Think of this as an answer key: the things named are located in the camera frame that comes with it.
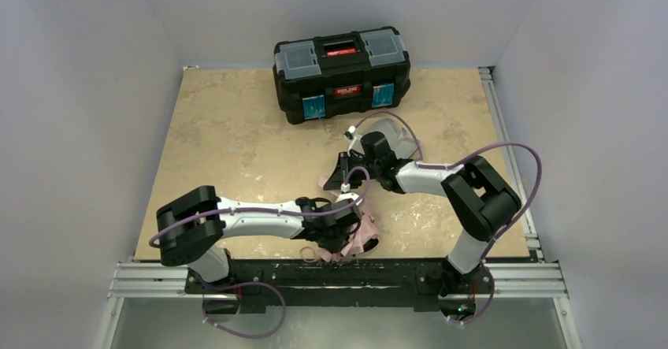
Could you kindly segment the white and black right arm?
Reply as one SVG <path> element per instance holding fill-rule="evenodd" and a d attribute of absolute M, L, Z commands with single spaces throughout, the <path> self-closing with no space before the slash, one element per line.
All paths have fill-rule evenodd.
<path fill-rule="evenodd" d="M 447 290 L 471 278 L 497 234 L 521 212 L 518 194 L 481 156 L 453 165 L 421 165 L 400 158 L 386 135 L 378 131 L 363 135 L 361 147 L 359 152 L 339 154 L 323 188 L 355 189 L 369 177 L 384 190 L 397 194 L 447 198 L 462 226 L 457 243 L 442 263 L 441 278 Z"/>

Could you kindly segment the black plastic toolbox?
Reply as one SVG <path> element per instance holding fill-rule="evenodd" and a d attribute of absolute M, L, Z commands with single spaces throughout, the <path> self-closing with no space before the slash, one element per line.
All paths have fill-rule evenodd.
<path fill-rule="evenodd" d="M 397 107 L 411 85 L 410 55 L 392 26 L 279 42 L 273 56 L 290 124 Z"/>

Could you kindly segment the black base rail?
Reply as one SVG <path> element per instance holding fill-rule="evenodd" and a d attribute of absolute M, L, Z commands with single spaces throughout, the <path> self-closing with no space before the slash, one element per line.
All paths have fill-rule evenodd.
<path fill-rule="evenodd" d="M 239 259 L 226 280 L 201 282 L 188 270 L 184 291 L 211 300 L 215 295 L 240 299 L 243 314 L 268 306 L 411 308 L 471 317 L 482 297 L 493 295 L 488 268 L 456 275 L 441 258 L 357 259 L 343 263 L 302 260 Z"/>

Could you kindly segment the pink and black folding umbrella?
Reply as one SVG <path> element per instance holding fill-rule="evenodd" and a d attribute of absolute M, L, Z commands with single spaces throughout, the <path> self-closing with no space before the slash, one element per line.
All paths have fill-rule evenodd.
<path fill-rule="evenodd" d="M 371 251 L 380 241 L 380 233 L 375 225 L 373 210 L 363 202 L 360 205 L 362 213 L 358 228 L 352 228 L 351 233 L 344 240 L 344 245 L 338 252 L 329 252 L 325 249 L 303 247 L 299 251 L 300 258 L 307 263 L 314 262 L 343 262 Z"/>

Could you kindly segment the grey umbrella case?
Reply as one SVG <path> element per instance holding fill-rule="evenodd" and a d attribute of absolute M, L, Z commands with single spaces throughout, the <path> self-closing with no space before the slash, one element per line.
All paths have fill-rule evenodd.
<path fill-rule="evenodd" d="M 382 118 L 372 123 L 362 136 L 365 137 L 372 132 L 384 135 L 397 158 L 410 158 L 418 152 L 418 141 L 413 139 L 407 128 L 391 118 Z"/>

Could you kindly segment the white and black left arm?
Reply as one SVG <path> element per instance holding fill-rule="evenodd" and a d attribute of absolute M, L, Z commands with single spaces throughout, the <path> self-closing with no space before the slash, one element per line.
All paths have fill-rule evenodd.
<path fill-rule="evenodd" d="M 200 280 L 217 283 L 233 275 L 229 252 L 215 247 L 220 239 L 275 236 L 337 251 L 362 223 L 361 203 L 362 197 L 351 193 L 333 202 L 307 197 L 277 204 L 238 202 L 206 185 L 158 209 L 158 233 L 149 244 L 159 249 L 162 265 L 186 265 Z"/>

